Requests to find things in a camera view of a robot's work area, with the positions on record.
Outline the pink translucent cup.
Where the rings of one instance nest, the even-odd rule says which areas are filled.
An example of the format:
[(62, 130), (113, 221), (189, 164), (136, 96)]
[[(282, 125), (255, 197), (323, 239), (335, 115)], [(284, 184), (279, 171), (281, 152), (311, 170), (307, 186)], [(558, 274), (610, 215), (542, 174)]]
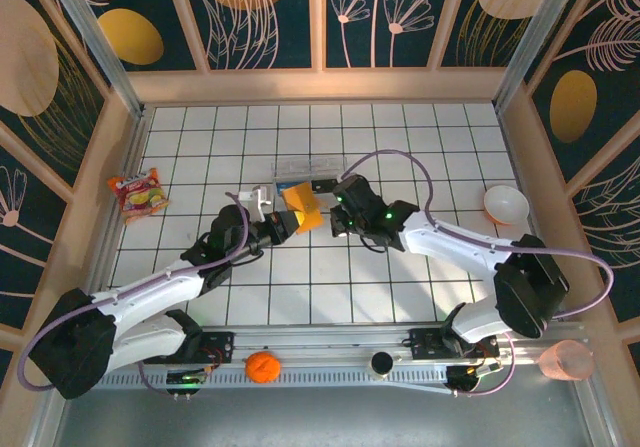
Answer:
[(541, 373), (554, 380), (582, 381), (595, 370), (593, 353), (582, 342), (562, 340), (546, 349), (537, 361)]

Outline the red instant noodle packet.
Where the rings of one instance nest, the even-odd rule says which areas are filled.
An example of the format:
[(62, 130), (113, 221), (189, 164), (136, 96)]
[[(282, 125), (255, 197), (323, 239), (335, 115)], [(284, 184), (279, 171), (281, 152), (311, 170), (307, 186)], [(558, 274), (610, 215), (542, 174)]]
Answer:
[(117, 198), (121, 217), (126, 225), (169, 205), (155, 167), (131, 177), (112, 177), (107, 185)]

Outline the orange ball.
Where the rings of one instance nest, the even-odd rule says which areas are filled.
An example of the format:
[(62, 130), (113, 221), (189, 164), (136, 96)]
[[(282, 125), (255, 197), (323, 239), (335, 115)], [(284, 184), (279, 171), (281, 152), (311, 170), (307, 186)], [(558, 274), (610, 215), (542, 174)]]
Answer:
[(254, 383), (275, 381), (281, 372), (281, 362), (267, 351), (251, 354), (245, 362), (245, 375)]

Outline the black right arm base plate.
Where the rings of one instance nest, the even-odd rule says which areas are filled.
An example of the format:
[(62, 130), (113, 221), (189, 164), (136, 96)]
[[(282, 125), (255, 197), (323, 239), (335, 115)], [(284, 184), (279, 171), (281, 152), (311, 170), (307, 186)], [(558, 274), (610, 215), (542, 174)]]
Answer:
[(443, 334), (440, 328), (414, 328), (402, 340), (414, 360), (487, 359), (500, 356), (497, 338), (489, 336), (476, 343)]

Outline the clear plastic tray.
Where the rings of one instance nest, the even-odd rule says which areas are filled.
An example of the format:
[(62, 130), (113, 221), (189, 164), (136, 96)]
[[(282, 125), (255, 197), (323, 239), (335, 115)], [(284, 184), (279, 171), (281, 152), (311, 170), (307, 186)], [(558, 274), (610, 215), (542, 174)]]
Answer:
[(338, 179), (346, 170), (342, 155), (279, 156), (272, 164), (275, 183), (289, 183), (290, 187), (315, 179)]

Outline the aluminium mounting rail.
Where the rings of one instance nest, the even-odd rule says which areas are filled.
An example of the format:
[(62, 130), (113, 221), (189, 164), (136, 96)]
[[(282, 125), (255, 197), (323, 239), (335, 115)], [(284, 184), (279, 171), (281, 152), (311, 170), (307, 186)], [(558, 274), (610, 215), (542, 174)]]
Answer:
[[(56, 328), (50, 352), (45, 357), (55, 363), (57, 373), (70, 372), (101, 379), (107, 373), (139, 361), (178, 351), (186, 339), (185, 320), (160, 316), (138, 324), (120, 337), (107, 327)], [(238, 328), (231, 363), (247, 359), (251, 354), (268, 351), (282, 362), (300, 365), (347, 364), (368, 359), (380, 351), (393, 357), (422, 363), (443, 365), (479, 364), (498, 359), (531, 363), (540, 356), (533, 340), (518, 334), (497, 334), (500, 356), (487, 359), (414, 360), (411, 351), (402, 346), (408, 331), (414, 328), (440, 328), (429, 325), (371, 325), (371, 326), (300, 326), (274, 328)]]

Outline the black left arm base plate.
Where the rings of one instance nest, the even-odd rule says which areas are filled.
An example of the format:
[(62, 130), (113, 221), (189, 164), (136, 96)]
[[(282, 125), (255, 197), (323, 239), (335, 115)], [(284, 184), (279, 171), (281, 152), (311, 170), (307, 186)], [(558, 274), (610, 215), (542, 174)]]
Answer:
[(235, 334), (204, 331), (188, 338), (178, 351), (145, 359), (147, 365), (225, 364), (232, 360)]

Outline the white bowl with orange outside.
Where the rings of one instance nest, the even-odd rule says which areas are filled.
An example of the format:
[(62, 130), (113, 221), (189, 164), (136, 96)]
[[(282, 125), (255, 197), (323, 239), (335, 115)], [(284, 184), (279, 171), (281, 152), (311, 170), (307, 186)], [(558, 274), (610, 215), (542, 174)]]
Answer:
[(515, 225), (527, 220), (529, 202), (522, 192), (507, 185), (489, 188), (483, 198), (484, 210), (489, 219), (498, 225)]

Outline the black round knob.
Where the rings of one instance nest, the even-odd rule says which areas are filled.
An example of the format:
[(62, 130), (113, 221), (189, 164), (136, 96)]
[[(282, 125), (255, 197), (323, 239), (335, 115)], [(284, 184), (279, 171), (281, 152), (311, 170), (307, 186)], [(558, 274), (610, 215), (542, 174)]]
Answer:
[(369, 375), (375, 380), (384, 380), (394, 368), (394, 358), (385, 351), (376, 352), (372, 355), (369, 364)]

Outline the aluminium frame post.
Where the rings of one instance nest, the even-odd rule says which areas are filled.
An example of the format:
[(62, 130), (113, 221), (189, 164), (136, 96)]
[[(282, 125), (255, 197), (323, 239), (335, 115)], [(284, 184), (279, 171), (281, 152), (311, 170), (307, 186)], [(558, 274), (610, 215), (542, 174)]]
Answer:
[(504, 117), (526, 72), (542, 49), (567, 2), (568, 0), (542, 0), (530, 20), (493, 99), (494, 110), (499, 120)]
[(61, 0), (61, 3), (83, 35), (89, 50), (94, 54), (112, 87), (132, 117), (139, 121), (142, 118), (143, 104), (137, 97), (122, 63), (109, 45), (90, 5), (85, 0)]

